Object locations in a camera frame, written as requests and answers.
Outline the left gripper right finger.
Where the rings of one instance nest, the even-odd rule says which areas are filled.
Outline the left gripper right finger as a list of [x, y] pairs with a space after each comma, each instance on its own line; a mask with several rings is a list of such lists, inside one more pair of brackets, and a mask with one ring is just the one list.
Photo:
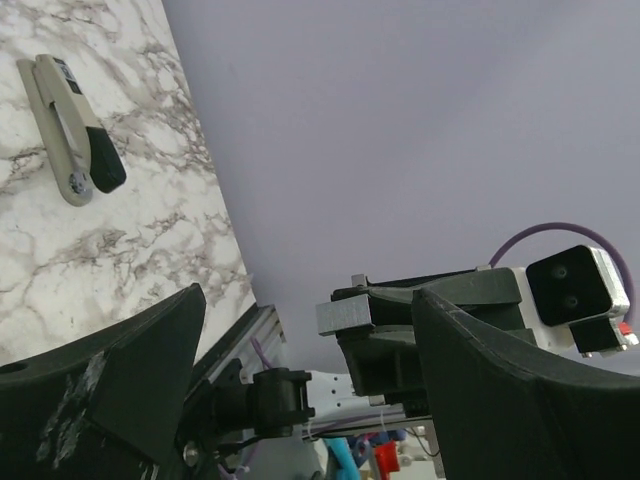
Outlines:
[[542, 350], [427, 289], [412, 317], [446, 478], [638, 478], [638, 377]]

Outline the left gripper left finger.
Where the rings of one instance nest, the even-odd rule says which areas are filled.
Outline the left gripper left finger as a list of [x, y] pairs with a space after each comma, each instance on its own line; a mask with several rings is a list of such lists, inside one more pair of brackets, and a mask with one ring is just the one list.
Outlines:
[[194, 283], [129, 319], [3, 365], [2, 478], [159, 478], [205, 310]]

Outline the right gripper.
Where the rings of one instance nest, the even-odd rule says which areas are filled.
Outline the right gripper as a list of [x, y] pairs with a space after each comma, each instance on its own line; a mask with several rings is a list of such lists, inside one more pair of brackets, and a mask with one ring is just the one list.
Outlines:
[[[485, 268], [449, 272], [335, 290], [332, 301], [358, 295], [397, 304], [410, 304], [413, 292], [426, 289], [458, 306], [518, 304], [522, 300], [514, 272]], [[430, 407], [416, 345], [408, 324], [361, 323], [337, 332], [355, 394], [400, 404], [407, 415], [428, 415]]]

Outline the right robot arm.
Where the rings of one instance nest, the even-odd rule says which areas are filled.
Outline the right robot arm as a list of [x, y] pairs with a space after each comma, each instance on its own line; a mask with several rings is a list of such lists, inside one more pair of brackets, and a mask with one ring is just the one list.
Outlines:
[[319, 331], [334, 337], [344, 374], [292, 370], [275, 356], [282, 341], [256, 327], [233, 338], [187, 403], [176, 439], [188, 478], [235, 479], [226, 465], [259, 442], [300, 434], [344, 437], [430, 422], [411, 302], [428, 289], [507, 331], [522, 324], [515, 272], [486, 266], [374, 283], [356, 275], [317, 308]]

